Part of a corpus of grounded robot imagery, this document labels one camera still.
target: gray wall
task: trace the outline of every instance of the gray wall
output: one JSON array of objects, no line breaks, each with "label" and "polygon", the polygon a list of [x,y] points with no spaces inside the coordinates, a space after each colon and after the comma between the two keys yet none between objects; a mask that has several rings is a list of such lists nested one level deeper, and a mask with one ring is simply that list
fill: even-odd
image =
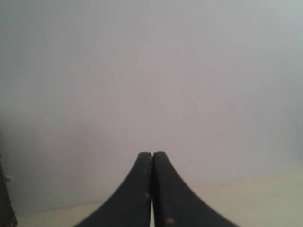
[{"label": "gray wall", "polygon": [[190,183],[302,163],[303,3],[2,0],[18,214],[103,201],[141,151]]}]

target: beige floor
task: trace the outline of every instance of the beige floor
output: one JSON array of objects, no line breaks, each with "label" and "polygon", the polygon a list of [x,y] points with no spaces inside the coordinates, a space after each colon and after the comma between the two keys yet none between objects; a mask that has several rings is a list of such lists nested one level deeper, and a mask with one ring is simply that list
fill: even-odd
[{"label": "beige floor", "polygon": [[[205,202],[242,227],[303,227],[303,169],[267,177],[196,186]],[[100,204],[18,217],[19,227],[72,227]]]}]

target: dark object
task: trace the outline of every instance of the dark object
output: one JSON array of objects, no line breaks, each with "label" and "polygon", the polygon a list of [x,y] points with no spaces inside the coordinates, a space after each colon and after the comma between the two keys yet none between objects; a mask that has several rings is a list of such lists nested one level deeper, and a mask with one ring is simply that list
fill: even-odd
[{"label": "dark object", "polygon": [[236,227],[190,190],[164,152],[153,155],[152,177],[156,227]]},{"label": "dark object", "polygon": [[149,227],[152,155],[140,153],[117,191],[76,227]]},{"label": "dark object", "polygon": [[[3,149],[3,140],[0,135],[0,152],[2,152]],[[0,227],[15,227],[17,225],[16,215],[11,206],[5,181],[2,165],[0,163]]]}]

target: floor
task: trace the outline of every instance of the floor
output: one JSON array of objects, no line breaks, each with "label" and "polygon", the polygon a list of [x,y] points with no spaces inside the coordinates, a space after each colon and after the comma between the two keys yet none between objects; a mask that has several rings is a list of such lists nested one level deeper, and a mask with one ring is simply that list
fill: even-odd
[{"label": "floor", "polygon": [[[303,168],[207,186],[188,184],[206,203],[239,226],[303,226]],[[90,204],[21,216],[18,217],[18,226],[72,227],[100,205]]]}]

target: black plastic piece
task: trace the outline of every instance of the black plastic piece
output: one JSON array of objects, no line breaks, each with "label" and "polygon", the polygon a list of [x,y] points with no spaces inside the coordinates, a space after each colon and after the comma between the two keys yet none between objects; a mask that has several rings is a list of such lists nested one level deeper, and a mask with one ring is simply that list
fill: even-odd
[{"label": "black plastic piece", "polygon": [[153,210],[156,227],[236,227],[199,199],[167,155],[153,155]]},{"label": "black plastic piece", "polygon": [[76,227],[149,227],[151,166],[152,155],[140,153],[117,191]]}]

